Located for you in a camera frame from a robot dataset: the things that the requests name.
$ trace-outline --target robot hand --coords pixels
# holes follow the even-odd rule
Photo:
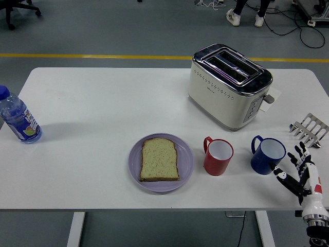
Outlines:
[[[303,142],[300,147],[295,146],[299,158],[288,153],[290,161],[295,165],[299,179],[298,182],[289,174],[270,164],[277,179],[287,189],[299,198],[299,204],[303,208],[302,217],[307,222],[307,235],[310,236],[311,246],[329,246],[322,239],[329,242],[329,213],[322,205],[322,187],[318,169]]]

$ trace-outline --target toaster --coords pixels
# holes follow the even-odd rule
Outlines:
[[[213,44],[193,55],[189,96],[229,130],[250,123],[265,100],[272,74],[234,49]]]

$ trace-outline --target black cable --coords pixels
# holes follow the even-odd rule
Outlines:
[[[243,215],[243,223],[242,223],[242,228],[241,228],[241,232],[240,232],[240,238],[239,238],[239,242],[238,242],[238,244],[237,244],[236,247],[239,247],[240,246],[241,237],[242,237],[242,231],[243,231],[243,228],[245,227],[246,213],[247,213],[247,211],[245,211],[245,214]]]
[[[255,10],[255,11],[258,11],[258,10],[259,10],[258,7],[252,7],[252,6],[249,6],[248,4],[246,4],[246,6],[249,7],[249,8],[251,8],[251,9],[253,9],[253,10]],[[268,26],[268,24],[267,24],[267,22],[266,22],[266,20],[265,20],[265,18],[264,18],[264,22],[265,22],[267,28],[268,28],[272,33],[274,33],[274,34],[276,34],[276,35],[278,35],[278,36],[285,36],[285,35],[288,35],[288,34],[294,32],[294,31],[297,30],[297,29],[300,29],[299,39],[300,39],[300,41],[301,41],[305,46],[307,46],[308,48],[319,49],[319,48],[321,48],[321,47],[323,47],[323,46],[325,45],[325,37],[324,37],[324,35],[323,35],[318,29],[316,29],[316,28],[314,28],[314,27],[310,27],[310,26],[300,26],[300,25],[298,25],[297,21],[301,21],[301,20],[303,20],[303,19],[296,19],[296,16],[297,16],[297,14],[298,14],[297,11],[292,11],[292,10],[281,11],[281,10],[279,10],[279,9],[277,9],[277,8],[268,8],[268,9],[272,9],[272,10],[275,10],[275,11],[277,11],[277,12],[266,12],[267,14],[279,14],[279,13],[281,13],[281,14],[283,14],[285,17],[287,17],[287,18],[293,20],[294,23],[295,23],[295,25],[297,26],[296,28],[294,28],[293,30],[291,30],[291,31],[289,31],[289,32],[287,32],[287,33],[280,34],[280,33],[276,33],[276,32],[274,32],[274,30],[271,29],[271,28]],[[289,17],[288,15],[286,15],[285,12],[294,12],[294,13],[295,13],[294,18],[291,18],[291,17]],[[323,38],[323,43],[322,43],[322,45],[317,46],[317,47],[313,47],[313,46],[307,45],[307,44],[303,41],[303,39],[302,39],[302,31],[303,31],[303,28],[311,28],[312,30],[317,31],[317,32],[322,36],[322,38]]]

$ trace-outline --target bread crust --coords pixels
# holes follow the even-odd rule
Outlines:
[[[176,172],[177,172],[177,176],[176,177],[142,177],[142,171],[143,171],[143,164],[144,164],[144,158],[143,158],[143,151],[145,146],[148,144],[148,142],[151,142],[154,139],[165,139],[169,142],[172,143],[173,145],[173,149],[175,150],[175,156],[176,156]],[[177,167],[177,150],[175,147],[175,143],[172,140],[166,139],[166,138],[159,138],[159,137],[155,137],[155,138],[150,138],[147,139],[143,142],[143,146],[142,146],[142,153],[141,153],[141,168],[140,168],[140,175],[139,175],[139,180],[141,182],[157,182],[157,181],[179,181],[180,180],[180,176],[179,176],[179,172],[178,172],[178,167]]]

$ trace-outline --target floor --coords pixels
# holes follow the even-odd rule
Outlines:
[[[276,35],[296,28],[292,19],[299,8],[289,0],[271,2],[266,15],[269,28],[254,27],[256,11],[249,7],[242,12],[240,26],[232,27],[225,18],[235,6],[231,0],[217,10],[195,6],[193,0],[34,0],[33,4],[42,16],[14,9],[14,31],[7,27],[5,11],[0,11],[0,83],[17,94],[37,67],[190,68],[190,57],[213,43],[226,44],[266,68],[310,69],[329,94],[325,43],[329,25],[317,22],[316,30],[311,29],[297,13],[296,23],[304,27]],[[259,1],[248,4],[256,7]],[[288,11],[290,18],[272,14],[277,12],[272,8]],[[2,211],[0,247],[66,246],[72,216],[72,212]],[[276,246],[308,246],[306,225],[294,211],[269,211],[268,217]],[[220,211],[96,211],[86,214],[80,246],[237,246],[242,224],[243,218],[227,218]],[[252,211],[247,212],[240,246],[262,246]]]

